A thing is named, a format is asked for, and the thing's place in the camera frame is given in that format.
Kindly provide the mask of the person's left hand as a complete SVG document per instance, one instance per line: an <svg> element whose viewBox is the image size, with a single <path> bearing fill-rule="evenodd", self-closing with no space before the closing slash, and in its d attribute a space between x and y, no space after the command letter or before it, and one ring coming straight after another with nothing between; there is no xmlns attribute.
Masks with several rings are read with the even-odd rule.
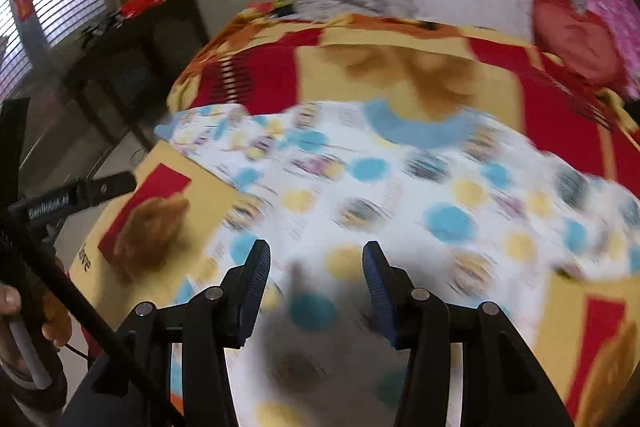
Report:
<svg viewBox="0 0 640 427"><path fill-rule="evenodd" d="M1 265L1 363L18 381L44 389L63 373L58 350L70 340L70 314L20 259Z"/></svg>

